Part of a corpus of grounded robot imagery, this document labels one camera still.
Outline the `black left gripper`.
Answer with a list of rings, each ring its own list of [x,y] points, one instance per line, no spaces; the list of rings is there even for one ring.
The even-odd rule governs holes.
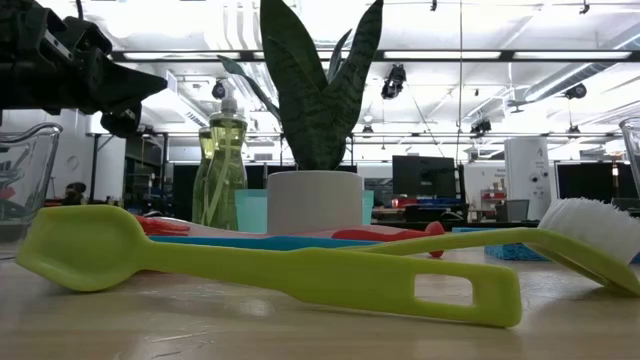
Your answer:
[[[166,89],[168,82],[109,60],[111,43],[96,24],[84,19],[80,1],[76,10],[75,16],[62,18],[53,9],[32,3],[29,30],[35,59],[29,107],[50,114],[72,108],[85,113],[121,112],[103,113],[101,126],[116,137],[134,137],[141,102]]]

